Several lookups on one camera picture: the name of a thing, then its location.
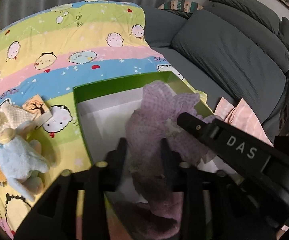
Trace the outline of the light blue plush elephant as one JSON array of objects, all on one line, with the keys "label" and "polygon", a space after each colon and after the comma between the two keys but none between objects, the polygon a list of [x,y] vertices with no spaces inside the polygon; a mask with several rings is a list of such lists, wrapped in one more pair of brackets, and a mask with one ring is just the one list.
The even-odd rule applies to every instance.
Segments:
[{"label": "light blue plush elephant", "polygon": [[34,128],[33,121],[26,121],[15,129],[5,128],[0,132],[0,169],[7,184],[31,202],[44,189],[38,174],[50,170],[50,162],[42,156],[41,143],[27,141]]}]

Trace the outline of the purple mesh bath sponge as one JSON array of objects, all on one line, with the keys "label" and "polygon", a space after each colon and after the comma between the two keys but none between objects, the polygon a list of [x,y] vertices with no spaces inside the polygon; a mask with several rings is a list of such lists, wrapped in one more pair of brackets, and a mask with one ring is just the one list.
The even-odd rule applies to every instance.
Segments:
[{"label": "purple mesh bath sponge", "polygon": [[117,210],[126,226],[144,239],[168,239],[180,229],[183,194],[172,192],[167,186],[161,157],[161,141],[167,139],[170,150],[193,166],[210,161],[215,154],[180,128],[177,117],[181,113],[210,123],[217,118],[203,118],[195,109],[200,102],[196,93],[172,94],[161,81],[145,85],[140,108],[126,124],[126,139],[131,154],[128,171],[136,192],[145,203],[118,204]]}]

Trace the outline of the pink striped cloth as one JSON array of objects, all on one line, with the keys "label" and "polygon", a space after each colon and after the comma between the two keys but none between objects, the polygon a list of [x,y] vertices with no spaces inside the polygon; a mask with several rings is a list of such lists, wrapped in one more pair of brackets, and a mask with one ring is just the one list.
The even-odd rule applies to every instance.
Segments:
[{"label": "pink striped cloth", "polygon": [[234,105],[222,97],[215,109],[215,115],[220,116],[227,124],[273,146],[256,114],[244,99],[241,99],[236,107],[234,107]]}]

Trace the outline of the dark grey sofa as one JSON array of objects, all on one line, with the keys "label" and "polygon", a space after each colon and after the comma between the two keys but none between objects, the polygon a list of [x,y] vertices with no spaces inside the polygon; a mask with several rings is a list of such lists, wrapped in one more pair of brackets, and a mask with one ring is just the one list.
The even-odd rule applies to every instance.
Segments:
[{"label": "dark grey sofa", "polygon": [[207,94],[222,102],[244,100],[270,141],[279,133],[289,83],[289,19],[257,0],[208,0],[204,8],[174,12],[144,7],[145,39]]}]

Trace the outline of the green cardboard box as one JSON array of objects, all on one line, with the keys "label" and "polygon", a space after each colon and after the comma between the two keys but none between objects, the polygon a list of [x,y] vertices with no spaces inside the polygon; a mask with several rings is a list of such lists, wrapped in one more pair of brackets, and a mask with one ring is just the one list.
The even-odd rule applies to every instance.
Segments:
[{"label": "green cardboard box", "polygon": [[[168,85],[174,95],[199,94],[200,102],[195,105],[196,111],[203,118],[213,115],[213,112],[205,104],[205,95],[191,89],[172,72],[119,77],[82,85],[74,90],[75,106],[84,143],[93,163],[103,160],[105,154],[113,150],[121,138],[126,139],[126,124],[134,111],[140,108],[143,88],[154,81],[161,81]],[[197,167],[213,172],[216,169],[216,160],[214,156],[207,163],[201,161]],[[146,202],[134,187],[132,175],[128,171],[130,161],[131,154],[127,145],[120,184],[116,191],[107,192],[106,195],[132,239],[144,239],[129,230],[117,210],[118,204]]]}]

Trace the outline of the small tree picture card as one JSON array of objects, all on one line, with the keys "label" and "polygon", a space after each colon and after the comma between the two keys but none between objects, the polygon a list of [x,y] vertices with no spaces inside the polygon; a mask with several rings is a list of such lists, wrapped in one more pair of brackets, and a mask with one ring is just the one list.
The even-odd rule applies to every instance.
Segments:
[{"label": "small tree picture card", "polygon": [[27,100],[22,108],[34,115],[35,128],[40,128],[49,119],[52,118],[52,113],[39,95],[35,95]]}]

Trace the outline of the patterned throw pillow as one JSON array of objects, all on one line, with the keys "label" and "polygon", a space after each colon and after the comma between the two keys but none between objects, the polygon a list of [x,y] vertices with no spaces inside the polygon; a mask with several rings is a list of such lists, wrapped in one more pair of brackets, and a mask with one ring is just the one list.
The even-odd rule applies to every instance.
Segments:
[{"label": "patterned throw pillow", "polygon": [[161,10],[175,10],[187,13],[194,13],[196,10],[202,10],[204,7],[193,1],[173,0],[163,3],[158,8]]}]

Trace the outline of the colourful cartoon bed sheet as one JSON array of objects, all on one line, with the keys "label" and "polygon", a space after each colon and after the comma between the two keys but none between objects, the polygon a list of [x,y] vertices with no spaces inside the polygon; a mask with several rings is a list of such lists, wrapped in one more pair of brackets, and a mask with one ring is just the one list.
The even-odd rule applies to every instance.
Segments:
[{"label": "colourful cartoon bed sheet", "polygon": [[9,121],[4,109],[21,107],[35,95],[43,99],[52,119],[32,138],[52,164],[43,175],[46,186],[64,169],[90,166],[75,87],[166,68],[167,60],[145,39],[145,23],[144,8],[134,3],[86,0],[44,10],[0,31],[0,131],[29,118],[18,112],[18,120]]}]

